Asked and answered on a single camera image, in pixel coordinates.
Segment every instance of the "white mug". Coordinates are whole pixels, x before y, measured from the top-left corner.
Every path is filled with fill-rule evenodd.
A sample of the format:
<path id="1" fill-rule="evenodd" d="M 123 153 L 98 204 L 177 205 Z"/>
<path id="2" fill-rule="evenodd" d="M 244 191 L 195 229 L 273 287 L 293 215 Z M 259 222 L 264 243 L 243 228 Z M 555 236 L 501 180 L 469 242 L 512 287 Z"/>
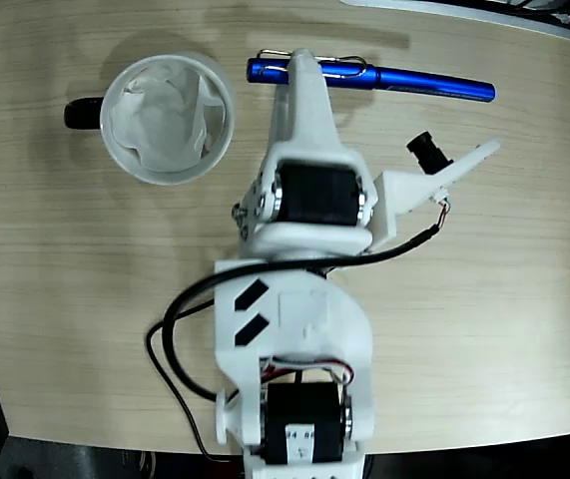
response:
<path id="1" fill-rule="evenodd" d="M 130 81 L 154 63 L 179 61 L 189 65 L 218 89 L 225 104 L 225 121 L 220 136 L 197 165 L 179 172 L 155 172 L 141 165 L 134 150 L 116 142 L 112 132 L 110 111 L 119 101 Z M 194 180 L 221 160 L 232 140 L 236 121 L 234 94 L 231 81 L 223 67 L 215 60 L 200 53 L 176 53 L 144 58 L 123 70 L 107 89 L 104 97 L 81 98 L 65 107 L 65 125 L 73 130 L 100 129 L 103 142 L 114 161 L 127 173 L 153 185 L 180 185 Z"/>

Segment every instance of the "black mug handle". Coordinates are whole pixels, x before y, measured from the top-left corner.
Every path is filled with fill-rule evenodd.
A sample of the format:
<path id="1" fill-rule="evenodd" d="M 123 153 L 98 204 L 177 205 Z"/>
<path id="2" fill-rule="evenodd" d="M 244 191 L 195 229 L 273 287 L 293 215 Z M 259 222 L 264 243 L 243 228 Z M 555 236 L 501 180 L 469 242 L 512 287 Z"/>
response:
<path id="1" fill-rule="evenodd" d="M 98 130 L 101 128 L 103 97 L 79 98 L 65 106 L 65 126 L 72 130 Z"/>

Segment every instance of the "black cable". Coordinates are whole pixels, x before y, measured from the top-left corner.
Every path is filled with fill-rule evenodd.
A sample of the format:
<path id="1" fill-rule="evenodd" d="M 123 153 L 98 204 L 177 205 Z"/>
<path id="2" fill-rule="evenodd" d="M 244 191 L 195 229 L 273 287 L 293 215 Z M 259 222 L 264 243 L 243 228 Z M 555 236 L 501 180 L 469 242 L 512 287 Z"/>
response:
<path id="1" fill-rule="evenodd" d="M 533 0 L 524 0 L 523 2 L 520 2 L 517 5 L 513 5 L 513 8 L 515 10 L 521 10 L 522 8 L 526 7 L 527 5 L 530 5 L 532 2 L 533 2 Z"/>
<path id="2" fill-rule="evenodd" d="M 210 300 L 205 301 L 201 304 L 198 304 L 198 305 L 180 313 L 177 316 L 176 320 L 182 319 L 183 317 L 191 316 L 192 314 L 195 314 L 199 311 L 202 311 L 203 309 L 207 309 L 208 307 L 212 306 L 213 304 L 214 304 L 213 299 L 210 299 Z M 156 324 L 154 324 L 152 326 L 152 328 L 147 332 L 147 336 L 145 337 L 145 347 L 147 348 L 147 354 L 149 354 L 149 357 L 152 360 L 154 367 L 156 367 L 156 370 L 158 371 L 158 373 L 161 375 L 161 377 L 165 381 L 165 384 L 167 384 L 167 387 L 170 388 L 170 390 L 174 394 L 174 397 L 176 398 L 176 400 L 179 402 L 179 404 L 183 408 L 183 411 L 185 412 L 185 416 L 187 416 L 187 420 L 189 421 L 189 425 L 192 428 L 192 432 L 194 433 L 194 439 L 196 440 L 196 444 L 198 445 L 198 448 L 200 449 L 201 453 L 207 459 L 209 459 L 210 461 L 213 461 L 213 462 L 229 462 L 228 460 L 216 459 L 205 448 L 205 443 L 203 442 L 203 437 L 201 436 L 200 430 L 198 429 L 198 424 L 196 424 L 196 419 L 194 418 L 194 414 L 192 414 L 192 411 L 189 408 L 187 401 L 185 401 L 185 398 L 180 393 L 180 391 L 177 389 L 177 387 L 174 385 L 174 383 L 172 382 L 172 379 L 169 377 L 169 374 L 167 374 L 165 369 L 163 369 L 163 366 L 161 365 L 160 361 L 158 360 L 158 357 L 156 357 L 156 353 L 154 352 L 154 345 L 152 343 L 152 338 L 154 337 L 154 334 L 156 334 L 156 332 L 159 329 L 161 329 L 162 327 L 163 327 L 163 322 L 160 321 L 160 322 L 157 322 Z"/>
<path id="3" fill-rule="evenodd" d="M 439 226 L 433 225 L 399 246 L 374 254 L 248 264 L 204 277 L 181 292 L 167 308 L 162 325 L 163 349 L 167 357 L 167 362 L 169 363 L 172 371 L 174 371 L 176 376 L 188 389 L 201 396 L 203 399 L 215 402 L 216 394 L 201 386 L 191 378 L 187 371 L 183 369 L 183 366 L 181 366 L 174 348 L 174 327 L 176 325 L 176 321 L 181 317 L 185 317 L 182 310 L 190 301 L 218 284 L 243 276 L 292 269 L 323 269 L 331 267 L 360 266 L 385 261 L 398 257 L 401 254 L 405 254 L 421 244 L 424 244 L 437 235 L 439 231 Z"/>
<path id="4" fill-rule="evenodd" d="M 566 0 L 563 4 L 553 8 L 524 8 L 528 5 L 527 0 L 524 0 L 518 5 L 509 5 L 505 3 L 490 2 L 487 0 L 427 0 L 432 3 L 445 3 L 448 5 L 455 5 L 458 7 L 475 8 L 485 10 L 493 13 L 504 13 L 520 17 L 535 17 L 535 16 L 548 16 L 553 14 L 568 14 L 570 15 L 570 0 Z"/>
<path id="5" fill-rule="evenodd" d="M 364 457 L 364 467 L 362 468 L 362 479 L 370 479 L 371 471 L 373 471 L 373 454 L 367 454 Z"/>

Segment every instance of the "robotic arm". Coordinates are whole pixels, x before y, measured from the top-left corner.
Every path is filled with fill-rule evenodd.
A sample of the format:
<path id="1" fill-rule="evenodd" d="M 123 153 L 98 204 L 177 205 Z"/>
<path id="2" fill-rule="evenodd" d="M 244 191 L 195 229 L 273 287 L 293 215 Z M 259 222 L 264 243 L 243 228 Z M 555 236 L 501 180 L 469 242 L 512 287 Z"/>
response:
<path id="1" fill-rule="evenodd" d="M 396 217 L 446 202 L 447 188 L 499 148 L 493 140 L 453 163 L 424 134 L 409 148 L 427 175 L 384 172 L 374 181 L 339 140 L 313 54 L 293 52 L 287 69 L 267 154 L 233 209 L 241 259 L 217 261 L 217 272 L 367 253 L 395 237 Z M 216 360 L 238 389 L 217 396 L 217 439 L 238 441 L 246 477 L 360 478 L 374 409 L 371 328 L 357 303 L 322 271 L 290 270 L 220 283 L 215 307 Z M 265 387 L 282 371 L 312 369 L 331 381 Z"/>

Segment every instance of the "wood grain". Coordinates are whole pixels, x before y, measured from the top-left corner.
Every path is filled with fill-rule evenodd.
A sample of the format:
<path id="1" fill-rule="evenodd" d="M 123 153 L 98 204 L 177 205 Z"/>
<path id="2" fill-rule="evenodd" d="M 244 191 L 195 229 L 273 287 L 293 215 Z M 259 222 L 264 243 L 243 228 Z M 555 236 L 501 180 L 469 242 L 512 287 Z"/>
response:
<path id="1" fill-rule="evenodd" d="M 331 92 L 342 140 L 374 174 L 415 171 L 404 145 L 429 130 L 457 157 L 502 150 L 456 185 L 436 240 L 333 280 L 375 332 L 369 451 L 473 446 L 570 433 L 570 42 L 333 0 L 0 0 L 0 397 L 12 434 L 195 451 L 143 347 L 181 288 L 235 250 L 230 207 L 265 151 L 273 88 L 249 85 L 260 48 L 358 54 L 379 65 L 493 82 L 490 105 Z M 105 91 L 133 61 L 197 50 L 238 94 L 229 152 L 196 182 L 130 178 L 64 105 Z M 403 238 L 430 225 L 424 207 Z M 210 387 L 207 314 L 178 347 Z M 213 408 L 189 395 L 218 451 Z"/>

